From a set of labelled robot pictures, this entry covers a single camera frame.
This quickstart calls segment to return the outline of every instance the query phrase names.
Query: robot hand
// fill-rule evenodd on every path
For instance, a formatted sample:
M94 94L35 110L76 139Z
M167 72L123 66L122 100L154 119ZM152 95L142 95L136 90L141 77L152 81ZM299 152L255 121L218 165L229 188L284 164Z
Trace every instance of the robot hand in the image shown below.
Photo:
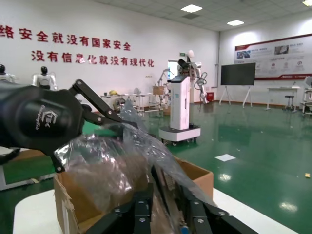
M78 137L85 121L96 125L126 122L82 80L69 90L55 92L0 81L0 93L0 146L40 150L51 157L56 172L64 168L54 150ZM83 108L77 94L82 94L102 115Z
M202 91L200 90L200 100L201 100L204 104L209 103L209 102L207 101L207 93L206 93L206 90L204 90L204 92L202 92Z

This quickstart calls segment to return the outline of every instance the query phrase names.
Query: television screen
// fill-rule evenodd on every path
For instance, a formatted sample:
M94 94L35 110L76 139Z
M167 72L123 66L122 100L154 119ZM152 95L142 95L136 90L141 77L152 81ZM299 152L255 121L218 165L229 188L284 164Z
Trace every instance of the television screen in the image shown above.
M254 85L255 63L221 67L221 85Z

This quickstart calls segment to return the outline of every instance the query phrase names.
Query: plastic bag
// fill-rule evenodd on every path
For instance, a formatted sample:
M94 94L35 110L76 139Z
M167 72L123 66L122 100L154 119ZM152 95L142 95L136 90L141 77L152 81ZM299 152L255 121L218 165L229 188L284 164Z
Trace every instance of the plastic bag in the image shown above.
M137 114L137 110L133 107L130 100L126 100L124 107L121 109L120 118L129 122L134 122L139 129L148 132L142 118Z
M134 193L154 184L151 231L176 233L179 217L168 217L151 167L157 166L200 200L213 204L156 138L129 124L109 124L89 135L81 135L55 151L66 172L105 213L129 202Z

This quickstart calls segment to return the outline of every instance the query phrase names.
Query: stool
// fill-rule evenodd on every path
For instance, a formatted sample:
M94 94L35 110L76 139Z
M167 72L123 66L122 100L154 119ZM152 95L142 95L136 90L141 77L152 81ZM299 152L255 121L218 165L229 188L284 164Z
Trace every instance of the stool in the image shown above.
M294 110L294 106L293 106L293 98L294 98L294 95L287 95L287 96L285 96L285 97L288 98L288 103L287 103L287 105L284 107L284 110L293 111L293 110Z

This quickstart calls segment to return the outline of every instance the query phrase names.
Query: tv stand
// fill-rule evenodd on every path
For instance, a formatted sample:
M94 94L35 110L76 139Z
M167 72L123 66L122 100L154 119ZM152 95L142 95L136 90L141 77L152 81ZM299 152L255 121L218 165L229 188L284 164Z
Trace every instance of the tv stand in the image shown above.
M252 88L251 86L248 86L248 91L247 91L247 94L246 94L245 99L244 99L244 102L243 102L243 108L245 108L245 103L246 103L246 101L247 101L248 96L249 96L249 99L250 99L250 106L251 106L251 107L253 106L252 96L251 96L251 94L250 94L251 88ZM223 100L223 97L224 97L225 93L226 93L227 96L228 96L229 105L231 104L231 97L230 97L230 95L229 95L228 86L225 86L225 89L223 90L223 94L222 94L222 96L221 96L219 105L221 105L221 102L222 102L222 100Z

